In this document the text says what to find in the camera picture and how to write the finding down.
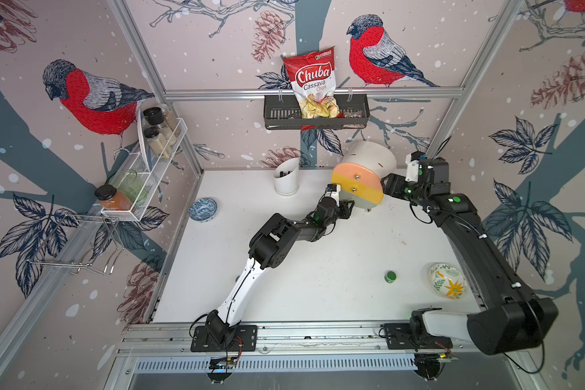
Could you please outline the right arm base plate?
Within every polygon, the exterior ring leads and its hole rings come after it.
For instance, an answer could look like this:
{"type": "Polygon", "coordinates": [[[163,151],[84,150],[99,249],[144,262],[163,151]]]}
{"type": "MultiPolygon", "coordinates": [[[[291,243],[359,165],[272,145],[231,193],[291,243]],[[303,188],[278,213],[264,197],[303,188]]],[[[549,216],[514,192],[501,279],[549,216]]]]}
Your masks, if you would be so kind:
{"type": "Polygon", "coordinates": [[[448,337],[432,336],[425,328],[414,327],[409,323],[385,323],[380,327],[379,336],[385,339],[389,350],[445,350],[452,349],[453,342],[448,337]]]}

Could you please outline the yellow drawer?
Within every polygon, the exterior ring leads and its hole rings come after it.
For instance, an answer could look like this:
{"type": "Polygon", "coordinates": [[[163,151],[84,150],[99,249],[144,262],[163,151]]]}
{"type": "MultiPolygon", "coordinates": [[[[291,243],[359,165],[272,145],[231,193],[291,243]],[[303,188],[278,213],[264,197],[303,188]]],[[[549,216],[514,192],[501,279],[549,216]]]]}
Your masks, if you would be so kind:
{"type": "Polygon", "coordinates": [[[384,199],[384,192],[380,180],[376,177],[371,178],[370,180],[354,180],[352,178],[339,176],[333,177],[331,181],[333,184],[341,186],[341,201],[357,197],[366,199],[367,201],[372,201],[378,206],[384,199]]]}

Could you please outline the green paint can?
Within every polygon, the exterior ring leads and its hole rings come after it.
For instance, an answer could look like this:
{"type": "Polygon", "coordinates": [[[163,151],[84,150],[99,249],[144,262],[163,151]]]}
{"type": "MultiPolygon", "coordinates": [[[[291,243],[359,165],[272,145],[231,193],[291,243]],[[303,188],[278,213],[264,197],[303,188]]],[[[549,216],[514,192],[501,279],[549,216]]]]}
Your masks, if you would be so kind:
{"type": "Polygon", "coordinates": [[[393,283],[397,278],[397,274],[394,271],[387,271],[384,275],[384,280],[391,284],[393,283]]]}

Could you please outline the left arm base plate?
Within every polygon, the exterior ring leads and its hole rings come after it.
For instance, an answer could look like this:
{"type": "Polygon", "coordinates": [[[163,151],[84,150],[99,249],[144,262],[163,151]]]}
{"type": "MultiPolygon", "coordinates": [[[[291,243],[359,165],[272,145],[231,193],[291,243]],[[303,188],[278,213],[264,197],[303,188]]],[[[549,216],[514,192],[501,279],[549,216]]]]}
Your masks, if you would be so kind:
{"type": "Polygon", "coordinates": [[[198,326],[193,332],[190,351],[193,353],[253,352],[256,349],[257,336],[257,326],[240,325],[236,327],[233,336],[227,341],[227,344],[220,345],[206,330],[206,326],[198,326]]]}

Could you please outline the round white drawer cabinet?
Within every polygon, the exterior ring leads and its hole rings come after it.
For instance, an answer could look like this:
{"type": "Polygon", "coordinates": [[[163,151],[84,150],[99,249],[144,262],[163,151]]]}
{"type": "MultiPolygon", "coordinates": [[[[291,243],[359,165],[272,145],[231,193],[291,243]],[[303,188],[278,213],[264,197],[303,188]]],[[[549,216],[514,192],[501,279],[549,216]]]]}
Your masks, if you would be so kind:
{"type": "Polygon", "coordinates": [[[384,198],[381,180],[397,168],[394,154],[373,141],[355,143],[341,163],[334,167],[331,181],[339,185],[339,199],[370,210],[384,198]]]}

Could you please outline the grey bottom drawer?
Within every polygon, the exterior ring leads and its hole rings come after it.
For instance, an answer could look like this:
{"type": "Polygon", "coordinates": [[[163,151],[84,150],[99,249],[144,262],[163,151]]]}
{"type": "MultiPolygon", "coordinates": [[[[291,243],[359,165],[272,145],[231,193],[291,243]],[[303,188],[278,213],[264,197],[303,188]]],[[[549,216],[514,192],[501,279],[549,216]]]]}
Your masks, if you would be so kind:
{"type": "Polygon", "coordinates": [[[349,199],[349,202],[350,201],[352,201],[354,203],[355,207],[360,208],[360,209],[364,209],[364,210],[372,210],[373,208],[375,208],[377,206],[376,203],[373,203],[371,201],[367,201],[366,199],[357,198],[357,197],[349,199]]]}

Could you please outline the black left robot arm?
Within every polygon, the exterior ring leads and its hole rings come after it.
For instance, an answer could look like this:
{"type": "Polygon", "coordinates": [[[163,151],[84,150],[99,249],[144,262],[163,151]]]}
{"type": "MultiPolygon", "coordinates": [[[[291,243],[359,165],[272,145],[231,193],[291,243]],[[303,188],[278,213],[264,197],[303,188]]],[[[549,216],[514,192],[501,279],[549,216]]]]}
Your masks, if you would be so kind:
{"type": "Polygon", "coordinates": [[[349,219],[353,201],[324,196],[305,219],[295,221],[282,214],[271,216],[250,240],[248,260],[224,302],[206,316],[206,331],[221,348],[232,344],[250,300],[251,290],[268,269],[275,269],[298,241],[316,242],[339,219],[349,219]]]}

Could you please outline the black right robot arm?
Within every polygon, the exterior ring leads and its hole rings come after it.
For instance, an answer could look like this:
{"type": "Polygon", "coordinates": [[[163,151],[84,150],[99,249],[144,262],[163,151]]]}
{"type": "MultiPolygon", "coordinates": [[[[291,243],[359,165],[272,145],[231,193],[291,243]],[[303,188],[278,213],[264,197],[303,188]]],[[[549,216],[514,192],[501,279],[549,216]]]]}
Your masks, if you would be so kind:
{"type": "Polygon", "coordinates": [[[466,331],[484,354],[542,346],[558,316],[550,298],[540,298],[505,260],[485,232],[468,196],[451,193],[448,182],[415,184],[394,173],[381,180],[384,194],[421,206],[448,237],[468,284],[483,310],[466,317],[466,331]]]}

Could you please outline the pink top drawer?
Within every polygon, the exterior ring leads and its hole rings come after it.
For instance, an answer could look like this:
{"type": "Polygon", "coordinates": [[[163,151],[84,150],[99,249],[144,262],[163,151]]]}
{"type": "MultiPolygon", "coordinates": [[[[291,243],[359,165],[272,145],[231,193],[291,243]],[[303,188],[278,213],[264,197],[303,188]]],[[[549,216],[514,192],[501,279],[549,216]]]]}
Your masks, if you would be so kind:
{"type": "Polygon", "coordinates": [[[331,176],[331,178],[343,176],[352,178],[354,180],[370,180],[371,178],[376,177],[380,180],[380,177],[378,177],[375,172],[372,172],[371,170],[359,164],[350,162],[343,162],[338,164],[336,167],[334,167],[331,176]]]}

